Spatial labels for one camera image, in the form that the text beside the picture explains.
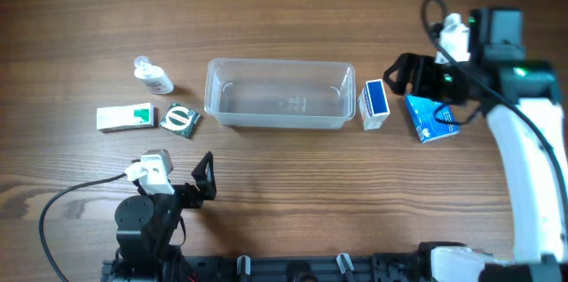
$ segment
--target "green light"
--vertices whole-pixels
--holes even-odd
[[[525,77],[526,74],[527,74],[526,69],[524,69],[522,67],[513,67],[513,70],[515,71],[515,74],[518,74],[521,77]]]

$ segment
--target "blue box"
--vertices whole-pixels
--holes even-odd
[[[359,96],[359,110],[363,119],[363,130],[379,129],[391,110],[384,92],[383,79],[365,82]]]
[[[425,143],[460,133],[460,127],[439,123],[434,119],[434,111],[442,105],[441,103],[410,95],[406,96],[405,103],[420,142]],[[438,118],[454,121],[454,115],[449,106],[438,112]]]

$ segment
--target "clear plastic container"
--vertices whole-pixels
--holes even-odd
[[[224,125],[340,129],[355,115],[355,89],[348,63],[213,59],[205,112]]]

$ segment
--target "white bottle cap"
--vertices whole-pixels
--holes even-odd
[[[150,62],[150,59],[146,56],[138,56],[134,59],[134,67],[142,72],[145,78],[151,78],[155,75],[154,66]]]

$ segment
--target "green packet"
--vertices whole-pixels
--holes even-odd
[[[200,119],[198,112],[173,102],[160,122],[160,127],[189,139]]]

